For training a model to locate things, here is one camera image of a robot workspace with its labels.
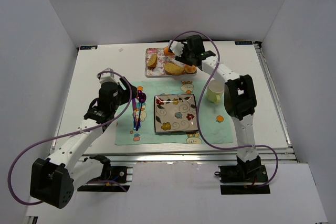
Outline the metal tongs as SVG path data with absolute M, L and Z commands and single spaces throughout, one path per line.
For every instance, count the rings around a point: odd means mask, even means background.
M 177 66 L 180 66 L 182 68 L 184 68 L 184 66 L 185 66 L 184 63 L 181 63 L 181 62 L 179 62 L 179 61 L 177 61 L 175 59 L 172 59 L 170 62 L 173 63 L 173 64 L 175 64 L 175 65 L 177 65 Z

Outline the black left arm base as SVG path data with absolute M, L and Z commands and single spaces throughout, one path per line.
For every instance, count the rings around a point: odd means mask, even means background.
M 98 161 L 103 165 L 102 173 L 99 177 L 93 178 L 88 184 L 80 186 L 78 192 L 104 192 L 104 193 L 126 193 L 130 188 L 131 167 L 115 166 L 111 161 L 102 155 L 89 156 L 83 159 L 88 161 Z

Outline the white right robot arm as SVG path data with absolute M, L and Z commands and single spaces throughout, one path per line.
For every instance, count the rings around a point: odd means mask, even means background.
M 221 61 L 219 50 L 205 50 L 202 34 L 188 36 L 186 42 L 171 40 L 168 50 L 175 60 L 196 66 L 224 87 L 224 107 L 232 118 L 237 138 L 237 165 L 227 166 L 219 172 L 223 183 L 240 183 L 254 180 L 261 167 L 255 147 L 253 119 L 257 105 L 255 89 L 250 75 L 239 75 Z

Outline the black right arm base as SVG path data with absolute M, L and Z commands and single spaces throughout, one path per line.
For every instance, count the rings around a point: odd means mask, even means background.
M 270 194 L 267 171 L 257 156 L 243 162 L 237 158 L 236 165 L 220 166 L 214 173 L 219 178 L 222 195 L 263 195 Z

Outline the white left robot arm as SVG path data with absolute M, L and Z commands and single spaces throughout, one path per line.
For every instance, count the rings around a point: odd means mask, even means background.
M 125 80 L 103 83 L 83 117 L 79 133 L 46 159 L 38 158 L 33 163 L 30 195 L 61 209 L 79 187 L 92 179 L 107 179 L 111 167 L 107 157 L 92 156 L 80 165 L 79 158 L 110 125 L 118 107 L 136 96 L 137 88 Z

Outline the orange glossy bread roll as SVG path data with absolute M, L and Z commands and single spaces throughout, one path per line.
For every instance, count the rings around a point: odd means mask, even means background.
M 163 49 L 163 52 L 164 52 L 165 56 L 173 56 L 174 55 L 174 53 L 168 47 L 165 47 Z

